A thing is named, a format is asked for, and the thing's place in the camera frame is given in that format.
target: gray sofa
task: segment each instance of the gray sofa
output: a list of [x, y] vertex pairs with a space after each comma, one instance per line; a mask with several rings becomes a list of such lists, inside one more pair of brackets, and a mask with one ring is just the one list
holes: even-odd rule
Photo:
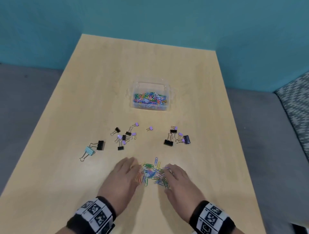
[[[0, 193], [61, 73], [0, 65]], [[309, 163], [294, 129], [276, 94], [227, 93], [266, 231], [293, 233], [289, 223], [309, 217]]]

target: person's left hand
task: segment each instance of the person's left hand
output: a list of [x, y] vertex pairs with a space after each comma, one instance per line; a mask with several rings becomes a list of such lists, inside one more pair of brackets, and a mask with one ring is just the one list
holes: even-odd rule
[[116, 216], [127, 207], [138, 182], [134, 181], [141, 166], [135, 158], [120, 160], [99, 189], [98, 196], [105, 197], [113, 206]]

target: hand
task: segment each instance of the hand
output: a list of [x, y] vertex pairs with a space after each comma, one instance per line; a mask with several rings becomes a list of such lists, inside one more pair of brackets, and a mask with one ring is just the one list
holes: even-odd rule
[[170, 189], [165, 189], [168, 200], [177, 214], [187, 223], [197, 205], [206, 200], [198, 187], [189, 179], [187, 173], [177, 165], [168, 164], [173, 174], [168, 169], [163, 169]]
[[110, 172], [99, 189], [98, 196], [105, 197], [112, 205], [116, 216], [120, 215], [133, 197], [136, 187], [135, 182], [141, 166], [135, 158], [127, 157], [120, 160]]

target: person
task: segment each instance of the person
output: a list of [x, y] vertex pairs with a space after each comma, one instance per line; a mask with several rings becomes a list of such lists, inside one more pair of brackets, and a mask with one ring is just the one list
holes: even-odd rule
[[[133, 157], [120, 160], [103, 182], [97, 198], [79, 208], [56, 234], [110, 233], [113, 221], [126, 209], [139, 185], [135, 178], [141, 165], [134, 162], [137, 160]], [[198, 234], [243, 234], [224, 211], [205, 199], [181, 167], [166, 167], [172, 173], [163, 169], [170, 186], [165, 194], [176, 213]]]

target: plastic box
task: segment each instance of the plastic box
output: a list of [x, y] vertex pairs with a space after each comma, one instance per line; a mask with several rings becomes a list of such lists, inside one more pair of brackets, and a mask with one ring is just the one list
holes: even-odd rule
[[[152, 83], [138, 81], [133, 84], [133, 93], [132, 93], [132, 105], [134, 108], [147, 109], [147, 110], [157, 110], [157, 111], [166, 111], [170, 105], [170, 89], [167, 83]], [[136, 101], [136, 94], [145, 94], [148, 92], [155, 92], [159, 96], [165, 96], [166, 104], [157, 105], [142, 103]]]

